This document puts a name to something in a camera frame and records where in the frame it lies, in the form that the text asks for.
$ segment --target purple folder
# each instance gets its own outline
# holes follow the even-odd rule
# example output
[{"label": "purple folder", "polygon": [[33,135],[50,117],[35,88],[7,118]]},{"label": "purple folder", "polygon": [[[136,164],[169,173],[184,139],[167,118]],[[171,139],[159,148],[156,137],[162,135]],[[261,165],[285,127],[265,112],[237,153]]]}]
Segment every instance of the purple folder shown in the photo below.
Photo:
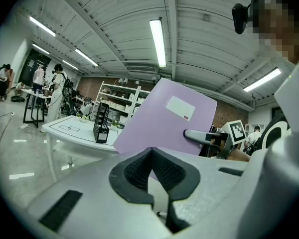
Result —
[{"label": "purple folder", "polygon": [[120,133],[113,147],[120,154],[146,147],[165,147],[193,155],[199,144],[185,129],[209,132],[217,102],[180,83],[161,78]]}]

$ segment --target black mesh organizer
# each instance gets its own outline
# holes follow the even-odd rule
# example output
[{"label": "black mesh organizer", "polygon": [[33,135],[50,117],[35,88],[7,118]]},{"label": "black mesh organizer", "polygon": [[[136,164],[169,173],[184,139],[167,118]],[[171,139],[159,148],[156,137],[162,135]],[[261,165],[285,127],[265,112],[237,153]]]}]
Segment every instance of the black mesh organizer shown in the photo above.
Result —
[{"label": "black mesh organizer", "polygon": [[105,103],[100,103],[96,114],[93,133],[97,143],[106,143],[109,135],[109,128],[106,125],[110,107]]}]

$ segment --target black rubber pad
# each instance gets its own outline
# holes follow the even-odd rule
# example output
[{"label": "black rubber pad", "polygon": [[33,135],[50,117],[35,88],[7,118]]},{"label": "black rubber pad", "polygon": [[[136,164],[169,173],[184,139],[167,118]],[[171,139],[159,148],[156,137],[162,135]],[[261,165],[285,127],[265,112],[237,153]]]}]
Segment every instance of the black rubber pad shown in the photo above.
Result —
[{"label": "black rubber pad", "polygon": [[74,190],[67,191],[39,222],[56,232],[71,213],[81,196],[82,193],[80,192]]}]

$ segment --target black door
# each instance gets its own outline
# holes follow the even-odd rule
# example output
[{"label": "black door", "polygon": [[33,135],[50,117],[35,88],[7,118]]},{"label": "black door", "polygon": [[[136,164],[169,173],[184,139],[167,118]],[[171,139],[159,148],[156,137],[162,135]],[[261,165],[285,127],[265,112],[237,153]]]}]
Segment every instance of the black door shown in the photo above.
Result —
[{"label": "black door", "polygon": [[51,59],[47,56],[41,54],[40,52],[32,49],[28,55],[26,62],[23,66],[19,82],[24,82],[27,86],[32,86],[33,84],[33,75],[37,70],[39,65],[47,67]]}]

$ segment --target floor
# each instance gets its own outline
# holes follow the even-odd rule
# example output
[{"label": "floor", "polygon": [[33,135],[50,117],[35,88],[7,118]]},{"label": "floor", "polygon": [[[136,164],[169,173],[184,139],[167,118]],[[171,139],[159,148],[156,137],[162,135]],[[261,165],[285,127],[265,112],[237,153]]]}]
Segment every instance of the floor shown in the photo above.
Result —
[{"label": "floor", "polygon": [[[0,115],[14,112],[14,116],[0,117],[0,189],[20,208],[29,203],[53,184],[46,155],[45,134],[33,124],[20,129],[23,124],[24,103],[0,102]],[[73,158],[74,166],[68,165],[67,156],[56,155],[57,177],[62,178],[90,160]]]}]

